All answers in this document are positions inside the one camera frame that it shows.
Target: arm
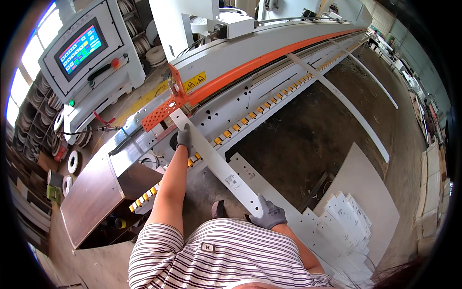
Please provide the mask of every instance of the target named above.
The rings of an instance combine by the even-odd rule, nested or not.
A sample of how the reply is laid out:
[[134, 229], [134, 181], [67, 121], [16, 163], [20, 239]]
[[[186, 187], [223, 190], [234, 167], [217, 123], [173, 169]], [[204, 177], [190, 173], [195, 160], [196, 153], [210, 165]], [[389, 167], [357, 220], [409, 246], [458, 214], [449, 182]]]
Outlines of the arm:
[[262, 194], [258, 194], [258, 200], [260, 201], [261, 209], [263, 210], [263, 215], [261, 218], [256, 218], [250, 215], [250, 220], [255, 225], [278, 232], [286, 235], [291, 238], [298, 247], [300, 253], [300, 258], [309, 273], [324, 273], [324, 269], [319, 263], [316, 256], [311, 252], [305, 244], [300, 241], [299, 238], [292, 232], [292, 230], [287, 225], [286, 213], [283, 208], [275, 206], [271, 201], [267, 201]]
[[271, 231], [284, 234], [295, 242], [298, 247], [298, 251], [300, 252], [300, 258], [302, 259], [303, 267], [305, 267], [309, 273], [325, 274], [321, 263], [319, 263], [319, 260], [316, 258], [313, 252], [311, 252], [311, 250], [308, 249], [308, 247], [305, 246], [305, 244], [303, 244], [299, 238], [297, 238], [297, 236], [292, 232], [287, 224], [278, 224], [272, 227]]
[[186, 170], [191, 151], [191, 134], [189, 125], [178, 132], [178, 145], [162, 183], [154, 199], [151, 215], [146, 225], [162, 223], [170, 225], [183, 234], [183, 200], [186, 193]]

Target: red button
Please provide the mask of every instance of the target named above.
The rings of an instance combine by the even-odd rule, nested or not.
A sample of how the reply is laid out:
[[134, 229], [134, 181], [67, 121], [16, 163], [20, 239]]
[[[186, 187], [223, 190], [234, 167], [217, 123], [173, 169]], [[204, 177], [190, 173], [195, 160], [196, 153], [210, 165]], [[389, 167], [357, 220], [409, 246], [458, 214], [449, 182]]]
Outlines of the red button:
[[114, 59], [111, 61], [111, 66], [112, 66], [112, 67], [117, 68], [117, 67], [119, 67], [119, 65], [120, 65], [119, 58], [114, 58]]

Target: hair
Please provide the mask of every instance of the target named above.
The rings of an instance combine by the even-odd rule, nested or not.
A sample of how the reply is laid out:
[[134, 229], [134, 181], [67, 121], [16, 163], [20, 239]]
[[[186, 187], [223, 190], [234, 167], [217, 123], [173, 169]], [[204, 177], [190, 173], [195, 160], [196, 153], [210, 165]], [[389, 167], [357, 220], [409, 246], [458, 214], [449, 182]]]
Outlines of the hair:
[[377, 282], [373, 289], [401, 289], [407, 288], [416, 277], [425, 257], [416, 257], [414, 260], [385, 269], [377, 273]]

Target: orange rail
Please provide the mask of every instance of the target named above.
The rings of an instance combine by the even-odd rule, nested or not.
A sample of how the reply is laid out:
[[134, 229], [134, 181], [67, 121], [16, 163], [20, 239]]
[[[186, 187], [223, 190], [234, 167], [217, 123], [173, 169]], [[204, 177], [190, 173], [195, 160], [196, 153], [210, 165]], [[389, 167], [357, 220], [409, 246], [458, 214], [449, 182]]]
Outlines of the orange rail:
[[143, 120], [141, 121], [141, 124], [143, 125], [143, 128], [145, 131], [150, 131], [153, 127], [155, 127], [157, 124], [159, 124], [161, 121], [163, 121], [167, 116], [169, 116], [173, 111], [175, 111], [177, 108], [181, 107], [185, 103], [189, 102], [191, 106], [199, 103], [201, 100], [205, 99], [215, 91], [219, 90], [220, 88], [228, 85], [229, 83], [235, 81], [236, 79], [246, 75], [247, 73], [259, 68], [262, 65], [265, 65], [266, 63], [279, 58], [281, 56], [286, 55], [289, 52], [298, 50], [300, 48], [303, 48], [308, 45], [315, 44], [317, 42], [341, 36], [347, 33], [352, 33], [352, 32], [357, 32], [361, 31], [364, 29], [354, 29], [354, 30], [348, 30], [348, 31], [341, 31], [341, 32], [335, 32], [335, 33], [330, 33], [326, 35], [321, 35], [317, 36], [314, 38], [306, 39], [291, 45], [287, 45], [285, 47], [279, 48], [275, 51], [266, 53], [265, 55], [262, 55], [260, 57], [257, 57], [247, 63], [244, 63], [243, 65], [236, 67], [233, 70], [228, 71], [227, 73], [223, 74], [220, 77], [217, 77], [208, 83], [206, 83], [204, 86], [194, 90], [190, 94], [186, 94], [183, 88], [183, 82], [181, 81], [180, 74], [178, 73], [178, 70], [176, 70], [171, 64], [170, 65], [170, 70], [172, 71], [172, 76], [173, 79], [176, 81], [178, 85], [178, 94], [176, 96], [170, 95], [170, 99], [165, 101], [161, 106], [153, 110], [149, 115], [147, 115]]

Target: gray work glove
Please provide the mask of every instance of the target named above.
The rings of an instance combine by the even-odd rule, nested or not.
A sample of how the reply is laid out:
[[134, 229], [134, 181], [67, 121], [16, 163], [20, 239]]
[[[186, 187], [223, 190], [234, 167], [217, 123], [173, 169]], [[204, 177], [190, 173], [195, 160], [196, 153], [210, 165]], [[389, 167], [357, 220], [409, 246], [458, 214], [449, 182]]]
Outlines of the gray work glove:
[[262, 194], [258, 194], [263, 215], [261, 218], [249, 216], [252, 223], [255, 225], [271, 230], [278, 224], [287, 224], [286, 213], [283, 208], [275, 206], [271, 201], [267, 201]]
[[184, 130], [178, 131], [178, 136], [176, 137], [178, 140], [178, 144], [176, 145], [176, 148], [178, 148], [179, 145], [184, 145], [188, 149], [188, 156], [191, 155], [191, 131], [189, 131], [189, 123], [184, 125]]

